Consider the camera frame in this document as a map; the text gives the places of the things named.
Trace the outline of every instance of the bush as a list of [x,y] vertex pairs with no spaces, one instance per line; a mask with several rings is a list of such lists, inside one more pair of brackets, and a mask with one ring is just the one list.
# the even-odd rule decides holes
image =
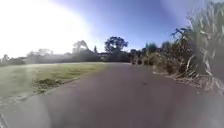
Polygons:
[[153,61],[153,59],[149,59],[149,65],[150,65],[150,66],[153,66],[153,65],[154,65],[154,61]]
[[132,61],[131,64],[132,64],[132,65],[135,65],[135,61]]
[[142,60],[138,59],[137,64],[141,65],[142,64]]
[[144,57],[144,58],[142,59],[142,62],[143,62],[143,65],[149,65],[149,60],[148,60],[147,57]]
[[108,62],[130,62],[130,55],[127,52],[119,51],[108,55]]
[[73,62],[95,62],[100,61],[100,57],[90,50],[83,50],[75,53],[71,61]]
[[171,63],[166,64],[166,71],[167,71],[168,74],[173,74],[175,72],[174,68],[173,68],[173,65]]

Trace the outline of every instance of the green lawn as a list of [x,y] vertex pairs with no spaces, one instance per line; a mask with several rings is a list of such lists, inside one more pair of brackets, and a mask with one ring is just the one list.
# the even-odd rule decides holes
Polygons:
[[33,95],[39,84],[60,84],[105,67],[104,63],[34,64],[0,68],[0,105],[10,97]]

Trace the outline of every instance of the paved path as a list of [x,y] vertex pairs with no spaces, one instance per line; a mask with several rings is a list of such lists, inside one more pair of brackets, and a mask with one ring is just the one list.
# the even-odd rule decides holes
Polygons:
[[147,67],[109,64],[3,116],[9,128],[223,128],[223,99]]

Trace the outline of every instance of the vegetation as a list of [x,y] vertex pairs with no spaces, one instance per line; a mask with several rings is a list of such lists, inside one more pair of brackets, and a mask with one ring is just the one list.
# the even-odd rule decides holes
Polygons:
[[10,97],[43,93],[105,67],[103,63],[32,64],[1,67],[0,103]]
[[74,43],[71,53],[53,54],[49,49],[40,49],[37,52],[31,51],[26,57],[10,58],[5,54],[0,60],[0,66],[98,61],[131,62],[150,65],[157,73],[178,80],[184,78],[194,81],[205,76],[211,79],[200,82],[199,86],[204,86],[207,90],[211,90],[215,85],[224,89],[222,83],[214,78],[217,73],[213,70],[223,65],[221,60],[224,55],[224,3],[209,2],[205,8],[189,16],[188,19],[189,26],[175,29],[171,34],[174,41],[165,41],[161,47],[158,47],[157,43],[146,43],[142,49],[125,52],[122,50],[128,47],[129,43],[121,37],[112,36],[105,41],[106,52],[99,52],[96,46],[91,51],[87,43],[81,40]]
[[166,41],[158,48],[146,44],[141,50],[130,51],[132,64],[151,65],[157,73],[211,90],[224,90],[215,78],[213,68],[223,65],[224,3],[209,2],[206,8],[188,17],[190,26],[178,28],[171,35],[174,42]]

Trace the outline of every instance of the road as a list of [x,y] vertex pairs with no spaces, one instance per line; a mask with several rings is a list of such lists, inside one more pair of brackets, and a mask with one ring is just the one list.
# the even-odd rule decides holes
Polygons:
[[223,128],[223,98],[148,67],[109,64],[9,107],[3,118],[9,128]]

